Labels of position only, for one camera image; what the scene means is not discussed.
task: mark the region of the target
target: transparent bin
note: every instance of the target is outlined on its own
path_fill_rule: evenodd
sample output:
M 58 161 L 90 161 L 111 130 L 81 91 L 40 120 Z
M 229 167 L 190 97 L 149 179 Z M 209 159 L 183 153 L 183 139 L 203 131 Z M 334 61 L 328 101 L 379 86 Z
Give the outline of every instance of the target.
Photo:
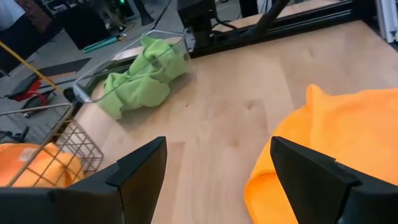
M 141 39 L 147 41 L 147 37 L 150 44 L 145 42 L 144 47 Z M 104 148 L 102 141 L 111 138 L 109 135 L 124 141 L 131 137 L 134 128 L 163 104 L 172 103 L 169 100 L 192 81 L 185 34 L 152 30 L 141 39 L 73 85 L 76 97 L 84 103 L 77 120 L 100 148 Z

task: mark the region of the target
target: wire basket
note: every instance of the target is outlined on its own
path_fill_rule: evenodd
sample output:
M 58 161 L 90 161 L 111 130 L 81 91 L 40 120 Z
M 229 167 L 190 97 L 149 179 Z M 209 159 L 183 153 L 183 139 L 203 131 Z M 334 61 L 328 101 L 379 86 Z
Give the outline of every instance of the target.
M 74 108 L 65 103 L 0 113 L 2 187 L 68 187 L 98 170 L 104 154 L 73 119 Z

